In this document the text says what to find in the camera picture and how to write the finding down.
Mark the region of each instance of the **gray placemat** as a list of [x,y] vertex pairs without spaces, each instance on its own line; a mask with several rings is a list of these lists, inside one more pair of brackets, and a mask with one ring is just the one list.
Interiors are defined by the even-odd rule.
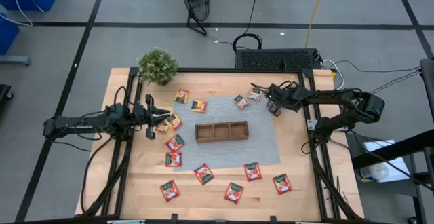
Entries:
[[[244,164],[258,162],[260,165],[279,164],[275,128],[272,114],[268,112],[264,97],[260,102],[251,103],[239,109],[233,97],[203,98],[208,101],[205,113],[190,110],[192,100],[187,104],[174,103],[174,112],[179,115],[183,125],[176,131],[186,142],[180,149],[182,166],[174,171],[194,170],[203,163],[211,169],[243,167]],[[213,143],[197,143],[196,124],[247,121],[249,139]]]

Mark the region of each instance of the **potted plant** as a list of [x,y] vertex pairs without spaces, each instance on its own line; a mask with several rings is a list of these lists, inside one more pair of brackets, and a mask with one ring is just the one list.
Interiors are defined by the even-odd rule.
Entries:
[[176,75],[178,62],[166,50],[153,48],[138,58],[139,78],[141,81],[167,85]]

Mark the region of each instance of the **wooden compartment tray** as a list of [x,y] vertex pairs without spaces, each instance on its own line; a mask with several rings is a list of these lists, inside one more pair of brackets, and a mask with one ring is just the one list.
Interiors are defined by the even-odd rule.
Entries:
[[196,125],[196,141],[198,143],[246,140],[249,128],[244,122],[223,122]]

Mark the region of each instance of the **wooden tabletop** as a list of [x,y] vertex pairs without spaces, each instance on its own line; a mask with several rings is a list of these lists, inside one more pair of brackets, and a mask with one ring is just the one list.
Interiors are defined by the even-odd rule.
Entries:
[[[119,86],[126,86],[128,72],[129,69],[112,69],[103,107],[113,103],[115,91]],[[315,70],[314,74],[317,89],[334,88],[330,71]],[[172,111],[174,95],[178,88],[190,91],[189,100],[220,96],[235,97],[238,94],[245,94],[251,82],[260,86],[269,86],[271,83],[279,84],[286,80],[298,81],[298,76],[272,73],[179,73],[174,81],[166,86],[144,84],[141,101],[144,101],[146,94],[151,94],[155,99],[156,107]],[[118,101],[122,100],[123,97],[119,93]],[[320,109],[322,116],[332,117],[339,113],[338,105],[320,105]],[[168,152],[165,142],[174,135],[173,132],[157,133],[157,139],[153,141],[146,138],[145,130],[135,132],[121,218],[170,219],[172,213],[176,213],[179,219],[194,220],[268,221],[271,215],[275,215],[279,221],[320,221],[311,156],[303,154],[300,150],[301,145],[307,141],[304,114],[302,110],[298,113],[283,110],[279,117],[273,117],[273,123],[280,164],[261,165],[262,180],[251,182],[247,181],[242,166],[211,169],[215,178],[204,186],[197,180],[193,171],[174,172],[173,168],[165,167],[165,153]],[[334,132],[332,139],[343,144],[347,143],[342,132]],[[104,140],[95,141],[92,152],[102,142]],[[106,185],[113,146],[114,141],[99,151],[93,159],[85,188],[86,208]],[[351,208],[358,215],[363,216],[348,149],[328,143],[328,151],[335,182],[336,177],[339,176],[341,192],[346,196]],[[293,191],[278,195],[272,178],[283,173],[288,175]],[[179,188],[180,196],[166,202],[159,187],[172,179]],[[223,198],[231,181],[244,187],[238,204]],[[109,213],[114,210],[116,195],[117,187],[112,192]],[[326,198],[329,196],[327,190],[324,190],[324,195]],[[330,201],[326,202],[328,216],[332,217]]]

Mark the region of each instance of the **gray floor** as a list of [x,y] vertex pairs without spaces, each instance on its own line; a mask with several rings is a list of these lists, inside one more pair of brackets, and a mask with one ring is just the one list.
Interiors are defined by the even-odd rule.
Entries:
[[[206,22],[242,22],[253,0],[211,0]],[[29,14],[35,22],[87,22],[95,0],[57,0],[46,13]],[[306,24],[316,0],[257,0],[253,23]],[[434,25],[432,0],[409,0],[420,24]],[[21,20],[17,13],[7,12]],[[182,0],[102,0],[96,22],[179,23],[186,21]],[[323,0],[316,24],[411,24],[401,0]],[[0,64],[0,83],[13,86],[15,98],[0,120],[0,223],[14,221],[43,144],[42,122],[54,114],[66,77],[83,36],[83,27],[21,28],[8,54],[28,55],[29,67]],[[306,29],[250,29],[264,40],[263,48],[301,48]],[[208,29],[209,35],[232,41],[244,29]],[[424,31],[434,45],[434,31]],[[251,48],[255,43],[242,40]],[[152,47],[169,50],[182,67],[234,67],[231,46],[214,43],[186,28],[93,28],[69,95],[64,115],[77,116],[101,108],[113,67],[136,65]],[[405,69],[426,58],[414,30],[325,30],[311,32],[310,47],[323,58],[350,60],[360,69]],[[374,88],[406,73],[360,73],[341,63],[346,87]],[[387,103],[380,122],[359,124],[356,131],[400,140],[433,127],[423,82],[419,76],[378,94]],[[74,136],[65,141],[90,144]],[[77,205],[89,155],[53,145],[26,220],[71,217]],[[405,223],[414,214],[411,198],[388,193],[382,185],[359,184],[366,217],[373,221]],[[423,191],[427,206],[431,193]],[[434,222],[434,214],[429,212]]]

